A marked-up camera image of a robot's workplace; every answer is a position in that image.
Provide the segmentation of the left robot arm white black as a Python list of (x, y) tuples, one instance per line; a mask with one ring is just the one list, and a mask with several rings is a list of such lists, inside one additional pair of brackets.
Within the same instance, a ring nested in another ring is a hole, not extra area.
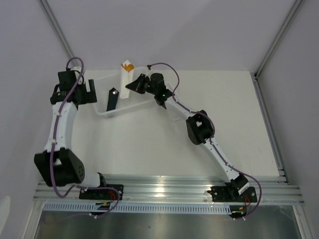
[(34, 163), (49, 187), (79, 185), (91, 187), (91, 194), (103, 199), (108, 194), (104, 176), (85, 170), (83, 162), (72, 151), (72, 131), (80, 105), (97, 102), (95, 85), (77, 70), (58, 72), (59, 83), (54, 87), (50, 103), (53, 119), (44, 151), (34, 156)]

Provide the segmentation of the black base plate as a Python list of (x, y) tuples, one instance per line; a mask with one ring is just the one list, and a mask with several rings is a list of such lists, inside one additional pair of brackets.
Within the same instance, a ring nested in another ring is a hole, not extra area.
[(106, 189), (88, 189), (85, 191), (84, 189), (81, 189), (79, 193), (79, 199), (80, 200), (105, 200), (105, 201), (116, 201), (116, 200), (122, 200), (123, 192), (124, 192), (124, 185), (123, 184), (107, 184), (106, 187), (110, 187), (113, 189), (116, 189), (120, 196), (113, 191), (113, 190), (106, 190)]
[(257, 194), (254, 187), (249, 187), (241, 195), (231, 194), (226, 186), (212, 186), (207, 193), (211, 195), (213, 202), (221, 203), (257, 203)]

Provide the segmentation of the right aluminium frame post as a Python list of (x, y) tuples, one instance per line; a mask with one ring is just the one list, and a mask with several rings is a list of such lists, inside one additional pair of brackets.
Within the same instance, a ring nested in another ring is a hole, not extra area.
[(280, 46), (281, 42), (283, 41), (285, 35), (289, 31), (290, 27), (292, 26), (295, 18), (297, 17), (305, 2), (305, 0), (295, 0), (293, 2), (293, 5), (289, 9), (287, 15), (284, 18), (284, 21), (280, 25), (279, 30), (277, 31), (274, 39), (272, 40), (270, 47), (268, 48), (265, 56), (259, 64), (256, 72), (254, 73), (256, 79), (258, 79), (261, 76), (266, 66), (269, 64), (270, 60), (275, 54), (277, 48)]

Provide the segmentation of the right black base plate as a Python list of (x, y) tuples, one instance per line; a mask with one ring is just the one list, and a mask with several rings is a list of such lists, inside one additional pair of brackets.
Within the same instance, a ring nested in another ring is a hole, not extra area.
[(211, 195), (213, 202), (221, 203), (257, 203), (257, 194), (254, 187), (249, 187), (241, 195), (231, 194), (226, 186), (212, 186), (207, 193)]

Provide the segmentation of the left aluminium frame post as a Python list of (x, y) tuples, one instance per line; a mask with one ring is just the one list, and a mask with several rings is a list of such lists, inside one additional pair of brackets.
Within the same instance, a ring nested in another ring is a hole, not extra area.
[(55, 13), (53, 12), (48, 0), (38, 0), (39, 6), (42, 9), (44, 16), (46, 17), (52, 31), (54, 32), (60, 46), (62, 47), (63, 52), (68, 59), (75, 57), (74, 51), (72, 50)]

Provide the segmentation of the orange plastic spoon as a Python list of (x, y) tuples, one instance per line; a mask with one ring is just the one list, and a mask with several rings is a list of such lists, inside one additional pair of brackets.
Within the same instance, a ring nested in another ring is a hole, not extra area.
[(134, 65), (133, 64), (125, 64), (124, 65), (124, 69), (127, 71), (127, 72), (130, 72), (132, 70), (134, 70)]

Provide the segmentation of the left side aluminium rail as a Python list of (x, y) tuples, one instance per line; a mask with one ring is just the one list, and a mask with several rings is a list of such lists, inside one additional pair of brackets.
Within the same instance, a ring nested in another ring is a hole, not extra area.
[(82, 75), (76, 74), (75, 71), (59, 72), (59, 83), (50, 97), (54, 119), (45, 150), (53, 154), (52, 174), (58, 186), (80, 183), (84, 179), (83, 164), (71, 150), (73, 123), (79, 107), (75, 104), (75, 88), (82, 84), (79, 81), (84, 81)]

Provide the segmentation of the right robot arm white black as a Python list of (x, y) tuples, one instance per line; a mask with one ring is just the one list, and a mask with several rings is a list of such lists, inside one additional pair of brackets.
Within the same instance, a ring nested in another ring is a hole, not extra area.
[(228, 181), (225, 182), (228, 197), (233, 201), (239, 201), (246, 194), (250, 187), (244, 173), (235, 169), (215, 140), (215, 127), (206, 111), (193, 111), (184, 106), (175, 91), (171, 91), (164, 82), (161, 73), (153, 73), (150, 76), (140, 74), (138, 78), (125, 85), (125, 87), (138, 94), (149, 93), (154, 95), (156, 103), (166, 110), (178, 114), (185, 120), (189, 140), (201, 146), (207, 154), (215, 159), (220, 168), (224, 171)]

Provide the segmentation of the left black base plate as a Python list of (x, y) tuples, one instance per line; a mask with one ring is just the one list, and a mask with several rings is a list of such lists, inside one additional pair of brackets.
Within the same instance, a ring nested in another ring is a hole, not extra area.
[(110, 187), (113, 189), (116, 189), (120, 196), (113, 191), (113, 190), (106, 190), (106, 189), (88, 189), (85, 191), (84, 189), (81, 189), (79, 193), (79, 199), (80, 200), (105, 200), (105, 201), (116, 201), (116, 200), (122, 200), (123, 192), (124, 192), (124, 185), (123, 184), (107, 184), (106, 187)]

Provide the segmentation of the small white plastic tray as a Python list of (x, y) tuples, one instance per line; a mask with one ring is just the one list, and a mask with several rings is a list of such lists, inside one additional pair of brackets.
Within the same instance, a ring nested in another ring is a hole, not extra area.
[(173, 122), (185, 121), (181, 106), (177, 104), (172, 96), (165, 101), (165, 106), (168, 111), (168, 115)]

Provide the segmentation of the aluminium frame post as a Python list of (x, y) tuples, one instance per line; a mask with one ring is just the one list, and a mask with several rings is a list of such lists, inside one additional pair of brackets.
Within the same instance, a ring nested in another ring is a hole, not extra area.
[(54, 32), (60, 46), (62, 47), (63, 52), (68, 59), (75, 57), (74, 51), (72, 50), (55, 13), (53, 12), (48, 0), (38, 0), (39, 6), (42, 9), (44, 16), (46, 17), (52, 31)]
[(289, 31), (290, 27), (292, 26), (295, 18), (297, 17), (305, 2), (305, 0), (295, 0), (293, 2), (293, 5), (289, 9), (287, 15), (284, 18), (284, 21), (280, 25), (279, 30), (277, 31), (274, 39), (272, 40), (270, 47), (268, 48), (265, 56), (259, 64), (256, 72), (254, 73), (256, 79), (258, 79), (261, 76), (266, 66), (269, 64), (270, 60), (275, 54), (277, 48), (280, 46), (281, 42), (283, 41), (285, 35)]

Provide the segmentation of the right side aluminium rail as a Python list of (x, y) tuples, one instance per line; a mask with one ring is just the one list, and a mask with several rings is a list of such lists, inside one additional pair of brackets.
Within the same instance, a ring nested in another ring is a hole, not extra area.
[(273, 126), (271, 123), (269, 112), (268, 112), (268, 109), (266, 106), (264, 96), (262, 94), (262, 90), (261, 90), (258, 78), (257, 78), (256, 74), (254, 74), (254, 73), (251, 73), (251, 78), (252, 78), (253, 86), (254, 86), (254, 89), (256, 92), (257, 100), (259, 102), (261, 113), (262, 113), (262, 116), (264, 119), (264, 124), (266, 127), (266, 131), (268, 134), (268, 138), (269, 138), (270, 145), (271, 145), (271, 148), (273, 151), (273, 155), (274, 155), (274, 158), (275, 158), (275, 161), (277, 164), (278, 171), (280, 173), (280, 176), (285, 178), (284, 183), (290, 185), (290, 181), (289, 181), (289, 178), (287, 176), (287, 172), (286, 172), (286, 169), (284, 166), (284, 161), (283, 161), (283, 157), (281, 154), (281, 150), (280, 150), (280, 147), (278, 145), (278, 141), (277, 141), (276, 136), (275, 136), (275, 132), (274, 132), (274, 129), (273, 129)]

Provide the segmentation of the large white plastic basket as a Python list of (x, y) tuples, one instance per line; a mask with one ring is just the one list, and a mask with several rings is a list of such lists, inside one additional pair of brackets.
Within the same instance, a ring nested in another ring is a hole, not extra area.
[[(101, 117), (112, 118), (132, 113), (150, 107), (155, 103), (152, 95), (140, 95), (136, 92), (130, 92), (127, 99), (120, 99), (120, 70), (94, 80), (97, 95), (94, 108), (95, 113)], [(146, 67), (135, 68), (133, 80), (136, 80), (140, 74), (146, 74), (147, 72)]]

